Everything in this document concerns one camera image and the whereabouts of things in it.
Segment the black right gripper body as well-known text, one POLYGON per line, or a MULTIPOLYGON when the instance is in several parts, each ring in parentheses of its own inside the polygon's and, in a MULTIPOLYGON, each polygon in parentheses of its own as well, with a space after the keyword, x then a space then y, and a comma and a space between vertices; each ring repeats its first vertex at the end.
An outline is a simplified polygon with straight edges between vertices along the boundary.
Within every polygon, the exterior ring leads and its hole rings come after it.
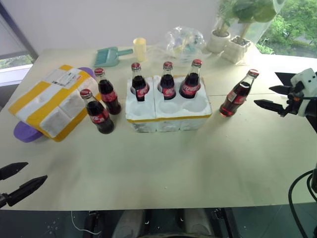
POLYGON ((297 82, 295 86, 286 86, 287 107, 286 114, 304 115, 304 90, 305 86, 302 82, 297 82))

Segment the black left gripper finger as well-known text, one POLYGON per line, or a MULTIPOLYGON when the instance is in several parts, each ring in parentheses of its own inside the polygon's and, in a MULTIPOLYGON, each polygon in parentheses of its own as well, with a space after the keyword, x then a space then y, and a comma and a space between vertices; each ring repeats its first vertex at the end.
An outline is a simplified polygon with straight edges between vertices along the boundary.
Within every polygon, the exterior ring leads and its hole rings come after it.
POLYGON ((48 176, 45 175, 38 178, 33 178, 24 183, 19 187, 19 189, 5 196, 6 203, 9 206, 13 206, 16 203, 20 202, 21 200, 35 192, 38 188, 40 188, 47 178, 48 176))
POLYGON ((7 178, 17 174, 25 166, 28 165, 28 162, 18 162, 12 163, 0 169, 0 180, 6 180, 7 178))

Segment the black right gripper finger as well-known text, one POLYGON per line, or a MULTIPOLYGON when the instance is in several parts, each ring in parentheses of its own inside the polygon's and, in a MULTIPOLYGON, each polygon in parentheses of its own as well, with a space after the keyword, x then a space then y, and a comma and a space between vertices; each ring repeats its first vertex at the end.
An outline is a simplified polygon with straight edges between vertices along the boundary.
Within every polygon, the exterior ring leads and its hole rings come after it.
POLYGON ((269 90, 278 93, 278 94, 289 94, 290 93, 290 87, 285 85, 276 85, 269 87, 269 90))
POLYGON ((288 114, 281 104, 274 103, 273 101, 260 99, 254 100, 254 103, 263 109, 278 113, 281 117, 284 117, 288 114))

